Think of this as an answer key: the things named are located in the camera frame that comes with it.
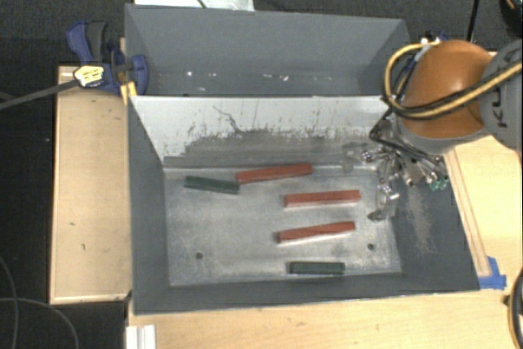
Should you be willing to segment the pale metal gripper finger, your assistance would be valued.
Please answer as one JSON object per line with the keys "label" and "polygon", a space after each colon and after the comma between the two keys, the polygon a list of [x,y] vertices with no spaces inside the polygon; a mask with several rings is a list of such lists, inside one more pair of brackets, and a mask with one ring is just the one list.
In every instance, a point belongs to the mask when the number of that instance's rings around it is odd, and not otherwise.
{"label": "pale metal gripper finger", "polygon": [[359,170],[377,171],[380,165],[378,155],[372,150],[349,148],[344,150],[344,171],[354,172]]}
{"label": "pale metal gripper finger", "polygon": [[377,188],[376,208],[367,215],[373,222],[384,221],[396,215],[400,193],[390,184],[382,184]]}

